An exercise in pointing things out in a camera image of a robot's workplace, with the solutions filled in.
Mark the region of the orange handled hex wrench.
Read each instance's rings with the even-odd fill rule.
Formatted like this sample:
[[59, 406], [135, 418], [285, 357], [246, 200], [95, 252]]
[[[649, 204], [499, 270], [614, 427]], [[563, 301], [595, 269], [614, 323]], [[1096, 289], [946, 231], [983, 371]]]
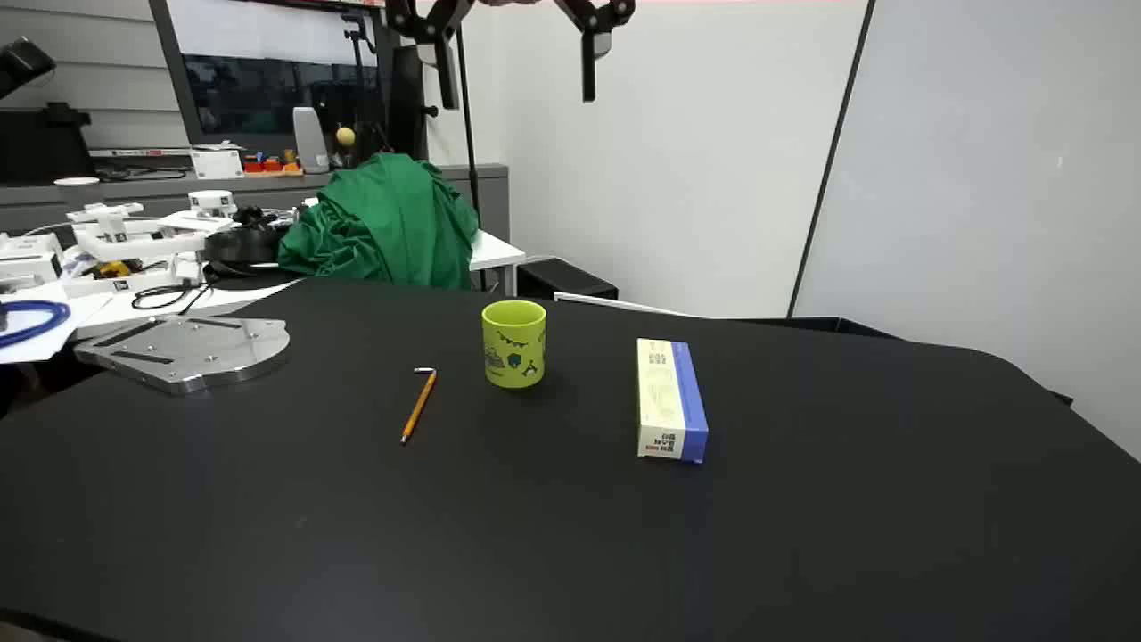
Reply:
[[424, 406], [429, 406], [429, 401], [431, 401], [431, 392], [434, 392], [434, 382], [440, 382], [440, 371], [434, 371], [434, 367], [413, 367], [413, 374], [421, 374], [424, 382], [421, 382], [421, 392], [416, 392], [416, 401], [413, 401], [404, 427], [399, 427], [399, 447], [405, 447], [405, 441], [413, 438], [413, 431], [416, 431], [416, 426], [421, 426], [421, 418], [424, 418]]

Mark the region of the yellow green mug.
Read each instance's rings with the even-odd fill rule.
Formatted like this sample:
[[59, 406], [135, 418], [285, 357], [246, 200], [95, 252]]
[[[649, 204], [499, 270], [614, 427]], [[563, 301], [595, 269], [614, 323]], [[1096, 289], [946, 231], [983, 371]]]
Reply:
[[535, 301], [486, 302], [481, 349], [495, 389], [535, 389], [545, 380], [545, 306]]

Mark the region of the green cloth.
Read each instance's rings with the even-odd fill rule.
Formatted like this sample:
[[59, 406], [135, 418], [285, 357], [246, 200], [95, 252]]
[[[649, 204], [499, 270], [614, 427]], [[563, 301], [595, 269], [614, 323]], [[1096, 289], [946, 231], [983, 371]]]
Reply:
[[278, 242], [278, 269], [308, 280], [468, 289], [479, 210], [405, 155], [336, 173]]

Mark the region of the dark monitor screen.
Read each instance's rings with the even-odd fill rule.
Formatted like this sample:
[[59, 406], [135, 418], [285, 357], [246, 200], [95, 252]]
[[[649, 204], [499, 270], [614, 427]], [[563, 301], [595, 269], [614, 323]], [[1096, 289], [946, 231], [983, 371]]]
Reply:
[[150, 0], [194, 143], [285, 150], [293, 112], [323, 128], [381, 109], [381, 0]]

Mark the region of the white mechanical parts assembly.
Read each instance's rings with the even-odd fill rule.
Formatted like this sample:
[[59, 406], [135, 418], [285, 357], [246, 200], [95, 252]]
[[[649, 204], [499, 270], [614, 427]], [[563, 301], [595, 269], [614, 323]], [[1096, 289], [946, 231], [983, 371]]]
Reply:
[[59, 287], [70, 301], [150, 287], [201, 287], [208, 241], [235, 225], [228, 188], [197, 188], [186, 210], [82, 204], [64, 223], [0, 235], [0, 289]]

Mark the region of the grey metal plate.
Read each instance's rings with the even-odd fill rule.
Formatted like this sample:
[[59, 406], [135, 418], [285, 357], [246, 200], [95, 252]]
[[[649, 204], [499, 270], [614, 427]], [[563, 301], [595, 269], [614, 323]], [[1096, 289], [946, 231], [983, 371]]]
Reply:
[[88, 339], [73, 357], [166, 397], [197, 397], [273, 371], [290, 343], [283, 317], [194, 315]]

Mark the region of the cream and blue box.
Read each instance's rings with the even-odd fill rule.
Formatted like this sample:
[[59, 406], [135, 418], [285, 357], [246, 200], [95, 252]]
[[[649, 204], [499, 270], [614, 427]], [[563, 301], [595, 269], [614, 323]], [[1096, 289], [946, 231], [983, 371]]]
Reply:
[[703, 464], [708, 447], [708, 418], [688, 343], [633, 343], [633, 401], [642, 462]]

